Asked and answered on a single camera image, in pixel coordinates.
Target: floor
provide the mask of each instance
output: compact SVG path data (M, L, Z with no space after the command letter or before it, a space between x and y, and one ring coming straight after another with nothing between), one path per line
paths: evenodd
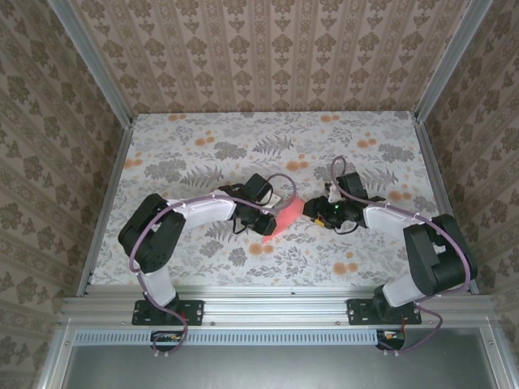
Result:
M135 284L117 235L149 194L205 195L253 173L289 174L304 201L324 194L329 165L344 155L369 195L426 216L437 213L408 112L193 113L140 115L118 184L93 284ZM290 185L272 182L277 194ZM232 223L185 231L169 262L175 284L372 286L407 268L401 242L374 230L348 236L300 219L266 245Z
M375 346L186 346L169 357L145 346L88 346L74 347L70 363L65 389L496 388L478 329L442 330L399 357Z

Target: purple cable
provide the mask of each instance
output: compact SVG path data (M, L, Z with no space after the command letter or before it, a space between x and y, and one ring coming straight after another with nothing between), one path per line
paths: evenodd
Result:
M332 166L330 167L330 174L332 176L332 182L333 184L335 184L335 186L337 187L337 189L344 195L346 196L347 198L349 199L352 199L354 201L358 201L360 203L364 203L366 205L372 205L374 207L379 207L379 208L387 208L387 209L391 209L395 212L398 212L400 213L401 215L404 215L404 216L411 216L417 220L420 220L422 221L423 223L427 224L427 225L430 225L438 234L440 234L442 237L445 238L445 240L454 248L454 250L456 251L456 253L458 254L458 256L460 257L460 260L461 260L461 263L463 264L463 269L465 270L465 280L463 282L463 285L460 286L459 288L455 288L455 289L451 289L451 290L446 290L444 292L442 292L443 294L448 294L448 293L457 293L457 292L463 292L463 291L466 291L469 287L469 282L470 282L470 267L469 267L469 261L467 260L467 258L465 257L465 253L463 252L463 250L461 249L461 247L454 241L454 239L452 239L450 237L450 235L448 235L443 229L441 229L440 227L438 227L436 224L434 224L432 221L430 221L429 219L427 219L426 217L423 217L421 215L419 215L418 213L413 213L413 212L410 212L410 211L407 211L405 209L402 209L402 208L399 208L399 207L395 207L391 204L381 204L381 203L375 203L373 201L369 201L369 200L365 200L365 199L360 199L358 197L355 197L351 194L349 194L348 192L346 192L345 190L343 190L340 186L339 186L339 183L337 182L337 178L336 178L336 175L335 175L335 165L337 164L337 162L341 160L342 161L342 164L343 164L343 170L342 170L342 173L345 172L345 167L346 167L346 158L344 156L336 156L333 161L332 161ZM404 348L403 350L393 350L396 352L399 352L399 353L407 353L409 351L412 351L414 349L416 349L417 347L421 346L422 344L424 344L425 342L427 342L436 332L438 332L438 330L441 328L442 324L444 323L444 318L441 317L440 314L437 314L436 312L432 311L432 310L428 310L427 308L423 308L422 306L419 305L419 302L422 302L422 301L425 301L425 300L428 300L432 298L432 296L430 297L423 297L423 298L420 298L419 300L417 300L417 302L414 303L414 306L416 306L419 310L422 310L423 312L426 312L428 314L432 314L433 316L436 316L439 320L438 324L436 325L436 327L429 333L427 334L427 336L425 336L422 340L420 340L418 343L416 344L413 344L412 346L409 346L408 348ZM383 343L383 342L379 342L381 343L384 347L386 348L389 348L390 350L392 350L392 348L390 346L388 346L387 344Z
M296 195L297 195L296 183L295 183L295 181L292 178L290 178L289 176L287 176L286 174L283 174L283 173L274 173L272 176L270 176L268 178L267 181L270 181L270 180L272 180L275 177L286 178L287 180L290 181L290 184L292 184L292 188L293 188L292 195L290 196L289 202L287 204L281 206L281 207L278 207L278 208L261 207L261 206L259 206L257 204L251 203L251 202L246 201L246 200L237 199L235 197L231 197L231 196L227 196L227 195L222 195L222 194L209 194L209 195L197 197L197 198L194 198L194 199L187 199L187 200L179 201L178 203L174 203L174 204L169 205L168 207L164 208L162 211L157 213L155 215L155 217L153 217L153 219L144 228L144 231L139 235L139 238L137 239L137 242L135 242L135 245L133 246L133 249L130 252L130 258L128 259L128 267L130 268L130 271L132 273L137 273L137 280L139 281L139 284L140 284L141 288L144 291L144 295L152 303L152 305L155 306L158 310L162 310L163 312L166 312L167 314L173 315L176 319L178 319L180 321L180 323L182 323L182 327L183 327L182 332L183 332L184 335L180 339L178 344L171 350L172 353L174 353L175 351L177 351L179 348L182 347L184 341L187 338L187 333L188 333L189 330L187 329L187 322L186 322L186 320L184 320L184 318L182 316L180 316L179 314L177 314L176 312L174 312L172 310L168 310L164 306L161 306L157 301L155 301L155 299L153 299L150 296L148 288L146 288L146 285L144 284L144 282L142 280L142 272L140 271L139 268L134 266L135 255L137 254L137 251L139 250L140 245L142 244L144 238L146 237L146 235L148 235L148 233L150 232L152 227L155 225L155 223L163 215L165 215L168 212L173 211L175 208L185 207L188 204L198 203L199 201L205 201L205 200L225 200L225 201L229 201L229 200L232 200L235 203L242 203L242 204L248 205L249 207L253 207L253 208L256 208L256 209L260 209L261 211L266 211L266 212L271 212L271 213L275 213L275 212L280 211L281 209L287 208L287 207L290 206L290 204L292 204L292 202L296 198ZM156 347L156 343L157 343L157 338L155 338L153 340L153 350L155 352L158 351L157 347Z

